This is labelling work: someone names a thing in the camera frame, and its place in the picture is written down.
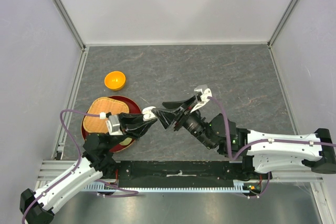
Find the white oval charging case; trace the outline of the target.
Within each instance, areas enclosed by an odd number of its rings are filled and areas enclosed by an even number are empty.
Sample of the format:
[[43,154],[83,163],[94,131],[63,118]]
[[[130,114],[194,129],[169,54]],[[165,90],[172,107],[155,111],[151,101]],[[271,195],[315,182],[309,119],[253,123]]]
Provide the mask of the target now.
[[149,107],[146,107],[142,110],[144,121],[148,121],[148,120],[156,118],[156,115],[152,112],[152,110],[155,109],[155,108],[156,108],[155,106],[149,106]]

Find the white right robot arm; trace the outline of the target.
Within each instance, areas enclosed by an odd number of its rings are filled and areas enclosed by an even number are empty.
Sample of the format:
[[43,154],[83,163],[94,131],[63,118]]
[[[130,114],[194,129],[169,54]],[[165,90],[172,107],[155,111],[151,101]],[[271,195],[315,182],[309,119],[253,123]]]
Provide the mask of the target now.
[[231,161],[241,159],[240,172],[248,179],[257,174],[291,168],[309,168],[318,174],[335,174],[335,144],[328,129],[306,135],[271,134],[238,128],[214,97],[196,95],[180,102],[164,102],[151,109],[165,129],[185,128],[207,149]]

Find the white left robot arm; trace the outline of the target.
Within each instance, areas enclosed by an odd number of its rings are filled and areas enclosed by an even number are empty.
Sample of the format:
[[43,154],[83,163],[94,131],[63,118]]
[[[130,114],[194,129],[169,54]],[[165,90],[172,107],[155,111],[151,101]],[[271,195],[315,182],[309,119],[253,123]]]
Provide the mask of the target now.
[[110,150],[126,138],[139,139],[158,120],[153,113],[129,114],[101,112],[107,133],[90,133],[78,160],[65,172],[36,191],[26,189],[20,196],[22,223],[51,223],[54,215],[73,196],[101,178],[111,178],[116,162]]

